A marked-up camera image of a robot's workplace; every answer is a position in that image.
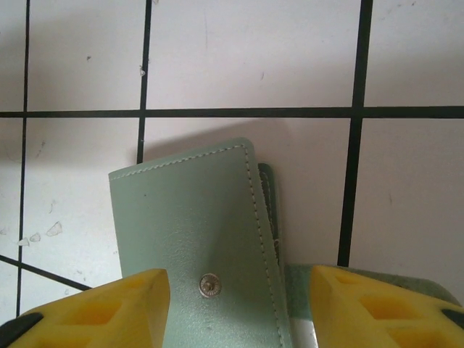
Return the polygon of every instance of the leather wallet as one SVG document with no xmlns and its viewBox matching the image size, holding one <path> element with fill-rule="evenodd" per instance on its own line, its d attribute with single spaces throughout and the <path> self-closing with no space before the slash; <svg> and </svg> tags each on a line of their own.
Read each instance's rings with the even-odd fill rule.
<svg viewBox="0 0 464 348">
<path fill-rule="evenodd" d="M 167 270 L 164 347 L 292 347 L 248 140 L 145 162 L 109 179 L 123 276 Z"/>
</svg>

